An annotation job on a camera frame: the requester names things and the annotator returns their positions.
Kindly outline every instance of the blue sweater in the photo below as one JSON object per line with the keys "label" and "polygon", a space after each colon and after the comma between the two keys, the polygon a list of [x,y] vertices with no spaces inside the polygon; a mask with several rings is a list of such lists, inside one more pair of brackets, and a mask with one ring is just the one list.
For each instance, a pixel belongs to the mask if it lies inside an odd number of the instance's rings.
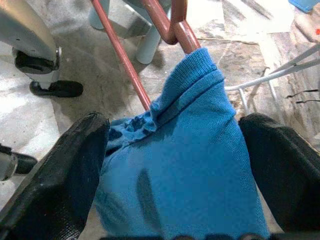
{"label": "blue sweater", "polygon": [[268,236],[244,137],[208,51],[187,55],[150,111],[113,121],[95,203],[114,236]]}

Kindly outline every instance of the red metal rod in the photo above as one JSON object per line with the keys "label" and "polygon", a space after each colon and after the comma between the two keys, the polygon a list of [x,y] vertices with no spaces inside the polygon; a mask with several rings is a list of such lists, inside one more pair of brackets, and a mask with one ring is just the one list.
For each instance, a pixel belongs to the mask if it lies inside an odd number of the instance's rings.
{"label": "red metal rod", "polygon": [[103,7],[101,6],[99,0],[91,0],[96,13],[98,14],[100,21],[108,35],[116,54],[118,55],[121,63],[123,64],[125,72],[128,74],[130,81],[133,85],[134,90],[138,94],[138,97],[146,111],[150,109],[150,99],[146,93],[146,90],[142,86],[138,74],[131,64],[124,47],[121,45],[115,30],[113,29],[107,14],[105,13]]}
{"label": "red metal rod", "polygon": [[167,44],[176,44],[178,41],[186,54],[190,54],[201,47],[186,21],[187,0],[171,1],[171,21],[158,0],[141,0],[141,2]]}

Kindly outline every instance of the metal tube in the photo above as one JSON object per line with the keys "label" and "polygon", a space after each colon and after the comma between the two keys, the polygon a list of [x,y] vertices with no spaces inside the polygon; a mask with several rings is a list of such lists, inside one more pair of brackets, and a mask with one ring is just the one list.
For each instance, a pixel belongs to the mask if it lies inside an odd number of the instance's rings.
{"label": "metal tube", "polygon": [[311,47],[310,49],[308,49],[307,51],[303,52],[302,54],[300,54],[299,56],[296,56],[294,59],[292,59],[291,61],[288,61],[286,64],[280,66],[279,68],[277,68],[276,70],[274,70],[273,73],[279,72],[283,69],[286,69],[290,66],[294,66],[296,65],[298,62],[300,62],[301,60],[305,59],[306,57],[316,53],[317,51],[320,50],[320,43],[314,45],[313,47]]}
{"label": "metal tube", "polygon": [[167,44],[173,45],[179,42],[186,54],[201,47],[186,21],[187,0],[172,0],[171,20],[168,19],[158,0],[141,0],[141,2]]}
{"label": "metal tube", "polygon": [[251,87],[251,86],[254,86],[254,85],[269,81],[269,80],[272,80],[272,79],[276,79],[276,78],[279,78],[279,77],[282,77],[282,76],[285,76],[285,75],[288,75],[288,74],[291,74],[291,73],[294,73],[294,72],[298,72],[298,71],[303,70],[303,69],[307,69],[307,68],[316,66],[318,64],[320,64],[320,58],[314,59],[312,61],[308,61],[306,63],[299,64],[299,65],[291,66],[291,67],[289,67],[287,69],[277,71],[277,72],[272,73],[272,74],[270,74],[268,76],[263,76],[263,77],[260,77],[260,78],[257,78],[255,80],[252,80],[252,81],[249,81],[249,82],[245,82],[245,83],[242,83],[242,84],[239,84],[239,85],[225,86],[224,89],[226,91],[236,91],[236,90],[239,90],[239,89],[248,88],[248,87]]}
{"label": "metal tube", "polygon": [[244,91],[242,90],[242,88],[239,88],[239,94],[243,103],[243,108],[244,108],[244,114],[247,116],[250,114],[250,111],[248,109],[248,105],[247,105],[247,100],[246,100],[246,96],[244,94]]}
{"label": "metal tube", "polygon": [[167,43],[174,45],[178,42],[173,29],[170,29],[170,20],[158,0],[141,0],[145,10],[148,12],[153,24],[158,30],[161,38]]}
{"label": "metal tube", "polygon": [[131,64],[126,51],[124,47],[121,45],[109,19],[107,14],[105,13],[103,7],[101,6],[99,0],[91,0],[93,7],[96,10],[96,13],[98,14],[100,21],[106,31],[106,34],[108,35],[116,54],[118,55],[121,63],[123,64],[125,72],[128,74],[129,79],[133,85],[134,90],[136,91],[144,109],[148,111],[150,109],[150,99],[142,86],[138,74],[134,68],[134,66]]}

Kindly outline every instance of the marble floor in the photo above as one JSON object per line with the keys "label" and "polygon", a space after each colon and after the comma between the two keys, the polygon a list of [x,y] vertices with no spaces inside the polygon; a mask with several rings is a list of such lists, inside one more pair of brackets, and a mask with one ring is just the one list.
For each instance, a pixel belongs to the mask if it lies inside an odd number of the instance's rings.
{"label": "marble floor", "polygon": [[[30,79],[13,65],[11,47],[0,42],[1,144],[41,160],[59,136],[89,111],[99,111],[110,120],[144,111],[106,33],[89,24],[90,1],[27,2],[44,20],[57,46],[63,49],[61,80],[82,83],[84,92],[76,98],[32,95],[28,87]],[[143,65],[135,60],[135,52],[150,24],[121,0],[111,1],[109,18],[150,98],[156,99],[167,76],[185,56],[181,47],[161,41],[153,61]],[[224,73],[226,86],[259,78],[267,67],[272,70],[281,66],[320,40],[320,35],[316,35],[320,4],[305,14],[288,0],[189,0],[187,20],[200,44],[208,48]],[[317,52],[307,60],[319,55]],[[318,88],[319,76],[318,65],[272,81],[285,123],[318,149],[320,103],[296,102],[320,99],[319,93],[286,96]],[[279,120],[267,83],[246,88],[244,94],[251,112]],[[228,92],[228,97],[236,109],[236,118],[244,116],[238,92]],[[0,209],[22,179],[17,176],[0,182]],[[281,231],[264,206],[270,231]],[[104,234],[93,207],[81,239],[99,239]]]}

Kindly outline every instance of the stool leg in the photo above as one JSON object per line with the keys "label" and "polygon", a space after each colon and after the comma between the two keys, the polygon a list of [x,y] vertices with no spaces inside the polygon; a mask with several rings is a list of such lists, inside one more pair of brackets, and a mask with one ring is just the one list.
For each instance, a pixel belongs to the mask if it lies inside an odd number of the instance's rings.
{"label": "stool leg", "polygon": [[[108,15],[110,0],[100,0],[100,3],[103,7],[103,10]],[[91,7],[90,9],[89,22],[90,22],[90,25],[95,29],[104,29],[104,26],[102,25],[94,7]]]}
{"label": "stool leg", "polygon": [[[171,8],[168,7],[167,9],[165,9],[165,11],[170,17]],[[135,58],[142,64],[151,63],[157,50],[160,38],[161,37],[157,28],[155,27],[155,25],[152,25],[142,41],[139,43]]]}

